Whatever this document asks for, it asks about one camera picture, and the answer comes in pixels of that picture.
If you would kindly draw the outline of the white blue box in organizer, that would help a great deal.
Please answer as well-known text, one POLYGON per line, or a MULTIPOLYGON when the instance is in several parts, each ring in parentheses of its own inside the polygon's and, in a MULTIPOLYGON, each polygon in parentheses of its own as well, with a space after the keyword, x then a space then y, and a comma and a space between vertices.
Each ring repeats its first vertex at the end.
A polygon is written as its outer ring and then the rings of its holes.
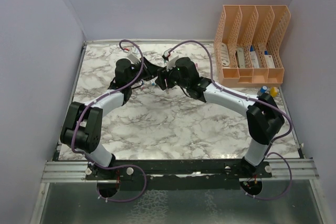
POLYGON ((260 68, 259 59, 258 59, 258 56, 256 54, 256 51, 253 45, 251 45, 250 47, 250 59, 251 59, 253 68, 260 68))

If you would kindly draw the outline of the white red box in organizer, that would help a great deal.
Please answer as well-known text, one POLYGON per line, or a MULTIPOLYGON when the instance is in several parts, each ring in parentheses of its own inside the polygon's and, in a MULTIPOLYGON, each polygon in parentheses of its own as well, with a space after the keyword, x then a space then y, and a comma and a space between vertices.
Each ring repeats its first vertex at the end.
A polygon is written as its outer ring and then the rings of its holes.
POLYGON ((264 58, 268 68, 275 68, 273 57, 266 50, 264 51, 264 58))

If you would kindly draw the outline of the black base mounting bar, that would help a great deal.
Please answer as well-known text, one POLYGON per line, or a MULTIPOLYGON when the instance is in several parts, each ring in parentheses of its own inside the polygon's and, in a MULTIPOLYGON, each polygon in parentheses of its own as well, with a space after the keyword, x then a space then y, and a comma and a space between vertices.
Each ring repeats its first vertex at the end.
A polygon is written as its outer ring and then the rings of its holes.
POLYGON ((155 175, 195 175, 201 174, 220 174, 225 178, 251 178, 254 175, 257 178, 270 178, 271 172, 267 172, 265 167, 268 162, 263 161, 256 168, 250 168, 241 163, 240 159, 148 159, 148 160, 116 160, 113 164, 117 170, 105 170, 96 166, 88 165, 92 171, 86 176, 87 180, 113 180, 117 174, 125 178, 126 169, 130 165, 136 165, 144 170, 147 176, 155 175))

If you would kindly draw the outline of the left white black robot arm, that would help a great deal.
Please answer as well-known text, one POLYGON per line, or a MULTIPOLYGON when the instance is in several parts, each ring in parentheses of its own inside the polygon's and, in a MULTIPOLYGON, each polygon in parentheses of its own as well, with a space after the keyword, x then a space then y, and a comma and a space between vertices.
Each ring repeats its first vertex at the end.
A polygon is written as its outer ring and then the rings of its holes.
POLYGON ((161 67, 147 59, 131 62, 120 59, 115 66, 115 77, 107 91, 89 102, 72 102, 61 129, 60 141, 75 153, 83 154, 98 164, 98 173, 104 179, 115 175, 115 156, 100 144, 102 119, 112 110, 125 105, 132 94, 132 86, 139 81, 157 77, 161 67))

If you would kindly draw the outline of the yellow small bottle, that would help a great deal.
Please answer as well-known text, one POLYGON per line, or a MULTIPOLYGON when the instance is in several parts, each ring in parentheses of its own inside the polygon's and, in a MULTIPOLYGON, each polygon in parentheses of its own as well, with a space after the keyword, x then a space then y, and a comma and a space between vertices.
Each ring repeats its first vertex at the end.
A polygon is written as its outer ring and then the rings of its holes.
POLYGON ((276 87, 271 87, 270 90, 269 90, 269 94, 270 94, 273 98, 275 98, 275 97, 278 95, 278 93, 279 93, 279 90, 278 90, 278 88, 276 88, 276 87))

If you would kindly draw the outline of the aluminium frame rail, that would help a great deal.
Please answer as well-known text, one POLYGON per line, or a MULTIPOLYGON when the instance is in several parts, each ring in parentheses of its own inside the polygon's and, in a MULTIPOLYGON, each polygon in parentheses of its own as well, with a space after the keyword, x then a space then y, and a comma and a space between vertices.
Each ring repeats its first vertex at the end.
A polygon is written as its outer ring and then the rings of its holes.
MULTIPOLYGON (((268 159, 271 167, 271 177, 263 178, 261 174, 257 180, 312 180, 319 179, 319 174, 313 159, 288 158, 286 165, 282 159, 268 159)), ((47 162, 41 181, 43 183, 107 183, 106 179, 88 179, 86 174, 87 162, 47 162)))

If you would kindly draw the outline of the blue small bottle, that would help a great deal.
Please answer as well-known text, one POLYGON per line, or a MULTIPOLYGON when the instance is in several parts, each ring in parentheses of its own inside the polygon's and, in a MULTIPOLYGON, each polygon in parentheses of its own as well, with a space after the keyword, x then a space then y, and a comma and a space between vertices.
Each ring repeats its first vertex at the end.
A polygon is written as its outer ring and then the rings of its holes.
POLYGON ((258 95, 258 96, 261 96, 262 94, 266 93, 267 90, 268 90, 267 86, 262 86, 262 87, 259 89, 257 95, 258 95))

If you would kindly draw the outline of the white booklet in organizer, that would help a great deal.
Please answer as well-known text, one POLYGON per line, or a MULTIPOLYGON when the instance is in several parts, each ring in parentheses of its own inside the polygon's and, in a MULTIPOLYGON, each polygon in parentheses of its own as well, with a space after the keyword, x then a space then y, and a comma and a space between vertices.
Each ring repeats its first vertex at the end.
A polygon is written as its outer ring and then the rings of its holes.
POLYGON ((228 47, 225 43, 221 43, 221 45, 219 47, 219 52, 220 52, 220 58, 221 58, 222 66, 224 68, 229 68, 231 61, 230 61, 230 57, 229 57, 228 47))

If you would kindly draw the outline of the brown cap marker pen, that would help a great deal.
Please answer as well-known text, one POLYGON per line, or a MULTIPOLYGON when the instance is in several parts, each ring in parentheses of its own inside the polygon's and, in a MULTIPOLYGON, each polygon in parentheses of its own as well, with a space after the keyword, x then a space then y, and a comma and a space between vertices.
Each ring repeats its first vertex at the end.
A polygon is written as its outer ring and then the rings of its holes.
POLYGON ((165 90, 166 94, 169 94, 169 88, 168 88, 168 85, 166 83, 166 90, 165 90))

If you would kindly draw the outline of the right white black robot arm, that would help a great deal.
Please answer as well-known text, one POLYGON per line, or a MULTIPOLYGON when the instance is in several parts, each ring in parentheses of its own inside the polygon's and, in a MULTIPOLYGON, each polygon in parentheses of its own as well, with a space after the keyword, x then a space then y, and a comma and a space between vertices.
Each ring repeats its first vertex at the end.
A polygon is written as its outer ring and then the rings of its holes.
POLYGON ((195 63, 188 57, 177 59, 174 66, 160 68, 155 83, 162 89, 179 86, 195 100, 212 103, 245 116, 251 136, 249 148, 241 160, 241 171, 246 177, 254 177, 260 171, 260 163, 266 151, 282 128, 285 120, 271 95, 248 97, 226 88, 198 73, 195 63))

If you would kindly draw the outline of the orange plastic file organizer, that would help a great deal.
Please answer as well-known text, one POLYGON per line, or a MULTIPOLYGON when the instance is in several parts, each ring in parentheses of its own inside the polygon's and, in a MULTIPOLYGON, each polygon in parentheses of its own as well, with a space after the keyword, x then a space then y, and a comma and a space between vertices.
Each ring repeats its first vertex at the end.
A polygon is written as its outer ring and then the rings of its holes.
POLYGON ((279 51, 290 19, 286 5, 223 5, 214 39, 220 84, 281 86, 285 70, 279 51))

